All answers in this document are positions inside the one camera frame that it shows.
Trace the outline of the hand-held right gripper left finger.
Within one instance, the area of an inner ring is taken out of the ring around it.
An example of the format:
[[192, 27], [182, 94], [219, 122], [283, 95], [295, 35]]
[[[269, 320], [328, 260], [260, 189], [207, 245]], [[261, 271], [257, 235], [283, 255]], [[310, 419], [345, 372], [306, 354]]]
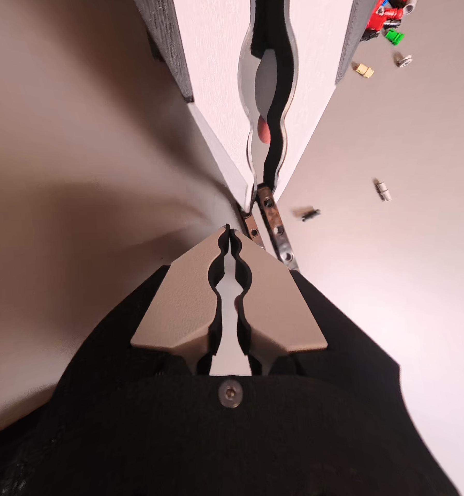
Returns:
[[222, 299], [230, 226], [220, 227], [169, 266], [131, 345], [182, 357], [190, 369], [208, 369], [222, 337]]

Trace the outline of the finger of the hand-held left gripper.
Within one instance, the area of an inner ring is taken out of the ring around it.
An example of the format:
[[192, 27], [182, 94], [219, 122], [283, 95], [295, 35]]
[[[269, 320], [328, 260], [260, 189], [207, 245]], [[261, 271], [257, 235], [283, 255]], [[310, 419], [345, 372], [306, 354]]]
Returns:
[[280, 129], [286, 139], [274, 199], [290, 181], [336, 87], [352, 1], [287, 1], [293, 77]]
[[240, 83], [246, 42], [251, 40], [251, 1], [174, 1], [190, 77], [191, 115], [243, 211], [256, 189], [252, 119]]

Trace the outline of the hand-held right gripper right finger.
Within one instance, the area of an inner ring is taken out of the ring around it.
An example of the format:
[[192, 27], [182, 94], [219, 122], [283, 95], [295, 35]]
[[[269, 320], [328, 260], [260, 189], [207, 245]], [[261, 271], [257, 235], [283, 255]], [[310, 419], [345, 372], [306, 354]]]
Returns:
[[231, 230], [237, 338], [250, 369], [271, 369], [279, 357], [325, 350], [328, 343], [285, 264]]

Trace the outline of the black lego frame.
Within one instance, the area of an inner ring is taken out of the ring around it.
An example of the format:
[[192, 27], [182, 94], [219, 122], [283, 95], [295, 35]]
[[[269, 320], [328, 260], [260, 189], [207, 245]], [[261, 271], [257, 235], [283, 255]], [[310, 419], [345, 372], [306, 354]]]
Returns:
[[[262, 220], [265, 224], [276, 257], [285, 264], [289, 270], [299, 271], [297, 260], [286, 233], [284, 223], [279, 214], [277, 204], [273, 198], [273, 193], [265, 183], [258, 185], [254, 202], [259, 207]], [[265, 249], [253, 213], [245, 212], [240, 206], [238, 207], [238, 210], [245, 235], [261, 248]]]

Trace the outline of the pile of colourful lego pieces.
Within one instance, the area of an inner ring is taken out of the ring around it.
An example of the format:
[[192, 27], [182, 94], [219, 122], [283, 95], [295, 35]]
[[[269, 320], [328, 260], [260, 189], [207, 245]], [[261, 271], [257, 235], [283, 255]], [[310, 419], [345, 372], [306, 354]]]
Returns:
[[402, 18], [411, 14], [417, 3], [418, 1], [377, 1], [360, 40], [369, 41], [399, 27]]

